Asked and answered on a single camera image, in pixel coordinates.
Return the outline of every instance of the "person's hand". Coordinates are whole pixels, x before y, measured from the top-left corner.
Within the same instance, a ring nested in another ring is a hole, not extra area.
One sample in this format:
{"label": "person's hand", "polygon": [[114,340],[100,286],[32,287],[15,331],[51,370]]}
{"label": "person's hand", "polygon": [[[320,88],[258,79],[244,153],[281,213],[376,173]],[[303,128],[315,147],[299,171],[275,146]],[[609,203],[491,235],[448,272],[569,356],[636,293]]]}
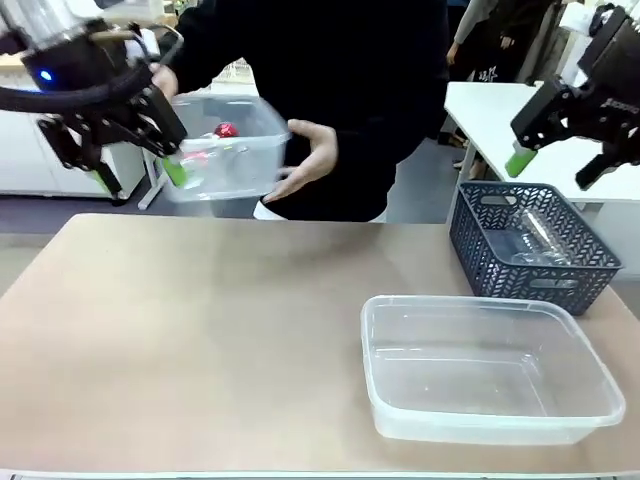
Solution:
{"label": "person's hand", "polygon": [[283,169],[288,177],[278,182],[274,191],[264,198],[264,203],[288,197],[308,183],[326,177],[338,163],[338,137],[333,128],[304,120],[289,120],[289,130],[309,139],[311,155],[299,167]]}
{"label": "person's hand", "polygon": [[500,41],[500,48],[503,50],[506,50],[507,48],[511,47],[514,43],[515,41],[513,40],[513,38],[502,37],[502,40]]}
{"label": "person's hand", "polygon": [[453,45],[451,45],[451,48],[447,52],[447,63],[449,65],[453,65],[454,63],[456,63],[456,55],[458,54],[458,47],[460,47],[460,45],[457,44],[456,42],[453,42]]}
{"label": "person's hand", "polygon": [[153,74],[153,84],[160,89],[167,100],[171,101],[178,94],[178,77],[166,65],[151,65]]}

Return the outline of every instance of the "empty plastic container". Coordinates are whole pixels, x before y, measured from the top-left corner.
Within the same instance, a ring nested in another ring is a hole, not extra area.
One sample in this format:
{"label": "empty plastic container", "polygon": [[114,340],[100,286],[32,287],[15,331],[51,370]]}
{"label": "empty plastic container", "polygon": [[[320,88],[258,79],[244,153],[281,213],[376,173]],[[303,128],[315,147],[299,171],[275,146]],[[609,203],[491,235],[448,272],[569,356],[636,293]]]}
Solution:
{"label": "empty plastic container", "polygon": [[[193,93],[176,97],[173,105],[188,138],[180,145],[181,154],[167,160],[181,166],[180,182],[172,176],[165,190],[169,200],[249,198],[273,190],[289,134],[284,120],[264,100]],[[222,124],[231,125],[237,135],[217,136]]]}
{"label": "empty plastic container", "polygon": [[625,400],[566,311],[546,302],[387,296],[362,311],[376,428],[403,440],[573,444]]}

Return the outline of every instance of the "red object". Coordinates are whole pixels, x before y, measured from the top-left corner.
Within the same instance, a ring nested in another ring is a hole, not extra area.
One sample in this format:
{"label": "red object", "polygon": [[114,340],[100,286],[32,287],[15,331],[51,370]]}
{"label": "red object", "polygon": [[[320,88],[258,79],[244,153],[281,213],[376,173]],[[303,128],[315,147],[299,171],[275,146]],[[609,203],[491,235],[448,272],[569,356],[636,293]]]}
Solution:
{"label": "red object", "polygon": [[233,123],[223,122],[216,128],[215,132],[220,138],[232,138],[238,136],[238,129]]}

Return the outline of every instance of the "floor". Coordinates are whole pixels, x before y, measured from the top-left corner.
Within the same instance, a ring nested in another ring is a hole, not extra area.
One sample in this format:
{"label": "floor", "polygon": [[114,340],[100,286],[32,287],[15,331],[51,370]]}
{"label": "floor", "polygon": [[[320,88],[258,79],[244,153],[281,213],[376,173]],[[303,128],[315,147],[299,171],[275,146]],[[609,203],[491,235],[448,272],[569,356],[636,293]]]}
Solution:
{"label": "floor", "polygon": [[[390,194],[388,221],[444,223],[457,179],[452,163],[463,154],[462,150],[425,140],[398,169],[397,182]],[[0,197],[0,295],[48,239],[75,214],[251,218],[256,202],[249,199],[178,207],[160,195],[148,211],[140,212],[137,203],[147,188],[147,185],[141,185],[127,205],[117,208],[101,200]],[[614,288],[640,318],[640,281],[614,281]]]}

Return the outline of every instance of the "brown tabletop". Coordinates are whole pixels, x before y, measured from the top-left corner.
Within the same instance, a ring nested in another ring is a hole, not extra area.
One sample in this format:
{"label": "brown tabletop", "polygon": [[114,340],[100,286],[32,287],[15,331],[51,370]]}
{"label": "brown tabletop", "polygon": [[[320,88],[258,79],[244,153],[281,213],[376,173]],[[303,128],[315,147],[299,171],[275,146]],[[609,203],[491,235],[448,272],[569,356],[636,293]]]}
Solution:
{"label": "brown tabletop", "polygon": [[0,466],[640,471],[640,325],[613,291],[581,325],[627,414],[567,447],[379,436],[359,329],[378,294],[469,294],[444,226],[76,217],[0,300]]}

